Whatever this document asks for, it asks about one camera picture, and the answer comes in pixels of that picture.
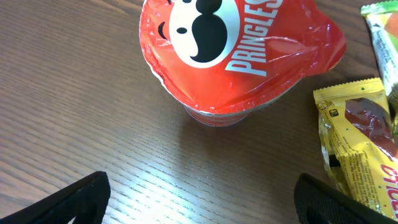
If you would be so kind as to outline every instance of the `mustache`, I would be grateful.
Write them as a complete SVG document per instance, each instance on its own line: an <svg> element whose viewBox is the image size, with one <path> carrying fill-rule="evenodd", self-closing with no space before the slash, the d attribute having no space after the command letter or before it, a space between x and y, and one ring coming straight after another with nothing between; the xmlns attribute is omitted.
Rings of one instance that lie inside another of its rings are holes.
<svg viewBox="0 0 398 224"><path fill-rule="evenodd" d="M197 43L198 54L191 58L196 62L210 62L217 58L225 48L226 26L223 20L213 12L202 14L193 21L192 34Z"/></svg>

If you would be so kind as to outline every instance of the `snack package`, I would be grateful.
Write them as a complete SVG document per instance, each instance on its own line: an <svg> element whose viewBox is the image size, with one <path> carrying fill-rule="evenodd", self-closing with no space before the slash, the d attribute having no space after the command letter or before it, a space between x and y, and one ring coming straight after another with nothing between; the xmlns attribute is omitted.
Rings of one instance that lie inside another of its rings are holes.
<svg viewBox="0 0 398 224"><path fill-rule="evenodd" d="M146 0L139 37L152 73L212 126L238 122L328 71L346 48L314 0Z"/></svg>
<svg viewBox="0 0 398 224"><path fill-rule="evenodd" d="M379 2L361 8L372 33L387 99L396 112L392 124L398 135L398 1Z"/></svg>
<svg viewBox="0 0 398 224"><path fill-rule="evenodd" d="M344 194L398 220L398 148L382 81L346 83L313 95L329 176Z"/></svg>

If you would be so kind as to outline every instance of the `pringles can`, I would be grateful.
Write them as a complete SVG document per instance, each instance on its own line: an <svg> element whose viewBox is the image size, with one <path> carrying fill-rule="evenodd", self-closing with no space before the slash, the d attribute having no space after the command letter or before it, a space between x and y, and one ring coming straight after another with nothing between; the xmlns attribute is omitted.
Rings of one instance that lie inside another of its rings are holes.
<svg viewBox="0 0 398 224"><path fill-rule="evenodd" d="M346 39L313 0L146 0L142 53L198 121L227 126L342 58Z"/></svg>

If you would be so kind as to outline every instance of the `pringles logo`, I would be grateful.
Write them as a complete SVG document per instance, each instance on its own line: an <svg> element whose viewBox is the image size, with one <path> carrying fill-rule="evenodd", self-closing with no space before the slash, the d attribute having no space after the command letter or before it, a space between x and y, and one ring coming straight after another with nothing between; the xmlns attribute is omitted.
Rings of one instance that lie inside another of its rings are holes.
<svg viewBox="0 0 398 224"><path fill-rule="evenodd" d="M175 53L191 67L210 68L232 54L225 70L264 77L251 62L267 62L264 41L282 1L245 0L238 7L235 0L168 0L170 19L159 24L159 35L167 39L168 27Z"/></svg>

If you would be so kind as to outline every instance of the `black object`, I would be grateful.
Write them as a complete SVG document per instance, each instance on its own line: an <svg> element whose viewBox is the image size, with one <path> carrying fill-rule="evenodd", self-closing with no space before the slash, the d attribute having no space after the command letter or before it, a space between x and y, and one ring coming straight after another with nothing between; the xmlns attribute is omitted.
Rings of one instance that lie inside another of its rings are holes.
<svg viewBox="0 0 398 224"><path fill-rule="evenodd" d="M105 172L94 172L47 198L0 220L0 224L100 224L111 189Z"/></svg>
<svg viewBox="0 0 398 224"><path fill-rule="evenodd" d="M309 174L300 175L294 204L301 224L398 224Z"/></svg>

